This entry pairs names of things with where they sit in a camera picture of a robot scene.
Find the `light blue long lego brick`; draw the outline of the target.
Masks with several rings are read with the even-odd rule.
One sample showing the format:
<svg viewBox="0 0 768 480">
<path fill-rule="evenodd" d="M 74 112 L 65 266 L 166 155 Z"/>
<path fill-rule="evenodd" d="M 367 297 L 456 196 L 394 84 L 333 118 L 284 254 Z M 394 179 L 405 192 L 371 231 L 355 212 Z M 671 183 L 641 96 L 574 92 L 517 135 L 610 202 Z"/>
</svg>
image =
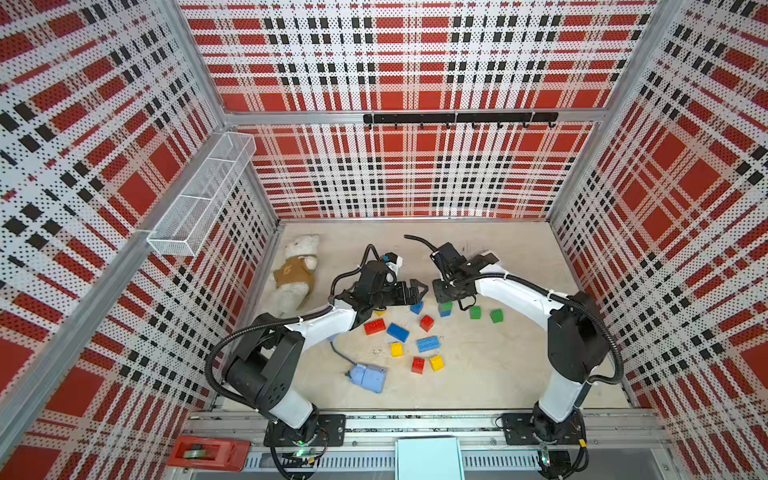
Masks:
<svg viewBox="0 0 768 480">
<path fill-rule="evenodd" d="M 422 339 L 418 339 L 416 342 L 417 349 L 420 353 L 437 350 L 440 348 L 440 341 L 437 336 L 429 336 Z"/>
</svg>

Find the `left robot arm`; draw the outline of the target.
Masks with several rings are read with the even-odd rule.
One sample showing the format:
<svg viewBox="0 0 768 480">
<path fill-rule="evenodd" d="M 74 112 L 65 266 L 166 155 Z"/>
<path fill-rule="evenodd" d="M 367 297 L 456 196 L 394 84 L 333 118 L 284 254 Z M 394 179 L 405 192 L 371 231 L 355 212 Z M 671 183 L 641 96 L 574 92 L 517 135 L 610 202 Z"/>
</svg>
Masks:
<svg viewBox="0 0 768 480">
<path fill-rule="evenodd" d="M 263 313 L 213 346 L 205 357 L 208 385 L 285 429 L 291 443 L 310 444 L 321 432 L 320 413 L 292 388 L 301 354 L 363 325 L 376 310 L 420 303 L 429 287 L 400 280 L 402 263 L 367 245 L 360 264 L 333 279 L 325 307 L 290 318 Z"/>
</svg>

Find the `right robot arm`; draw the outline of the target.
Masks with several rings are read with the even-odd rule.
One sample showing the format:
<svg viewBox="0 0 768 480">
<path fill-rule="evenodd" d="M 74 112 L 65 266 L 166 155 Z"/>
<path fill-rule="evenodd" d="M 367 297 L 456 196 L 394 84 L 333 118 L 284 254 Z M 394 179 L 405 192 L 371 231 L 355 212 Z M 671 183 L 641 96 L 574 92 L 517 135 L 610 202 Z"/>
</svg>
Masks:
<svg viewBox="0 0 768 480">
<path fill-rule="evenodd" d="M 594 384 L 622 382 L 622 355 L 589 294 L 567 295 L 541 287 L 502 268 L 492 252 L 467 259 L 449 242 L 437 247 L 419 236 L 406 234 L 404 238 L 430 250 L 439 271 L 432 282 L 438 302 L 483 296 L 524 315 L 545 331 L 551 374 L 529 420 L 537 441 L 560 442 Z"/>
</svg>

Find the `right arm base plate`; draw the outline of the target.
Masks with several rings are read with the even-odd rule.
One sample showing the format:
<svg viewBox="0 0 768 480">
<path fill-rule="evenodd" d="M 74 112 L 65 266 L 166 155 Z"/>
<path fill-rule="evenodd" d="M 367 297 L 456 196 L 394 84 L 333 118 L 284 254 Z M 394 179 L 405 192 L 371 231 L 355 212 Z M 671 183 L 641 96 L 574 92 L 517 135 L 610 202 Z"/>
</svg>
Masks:
<svg viewBox="0 0 768 480">
<path fill-rule="evenodd" d="M 563 422 L 554 422 L 544 414 L 504 413 L 500 425 L 509 446 L 579 445 L 585 439 L 581 413 L 573 411 Z"/>
</svg>

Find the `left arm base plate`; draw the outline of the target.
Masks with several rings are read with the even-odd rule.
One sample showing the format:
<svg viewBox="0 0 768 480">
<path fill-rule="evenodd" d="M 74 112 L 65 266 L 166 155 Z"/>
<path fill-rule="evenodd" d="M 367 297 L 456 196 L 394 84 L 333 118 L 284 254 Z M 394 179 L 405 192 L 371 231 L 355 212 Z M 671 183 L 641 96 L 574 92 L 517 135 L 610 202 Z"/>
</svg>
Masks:
<svg viewBox="0 0 768 480">
<path fill-rule="evenodd" d="M 312 413 L 298 428 L 282 420 L 269 423 L 265 447 L 340 447 L 344 443 L 347 417 L 343 414 Z"/>
</svg>

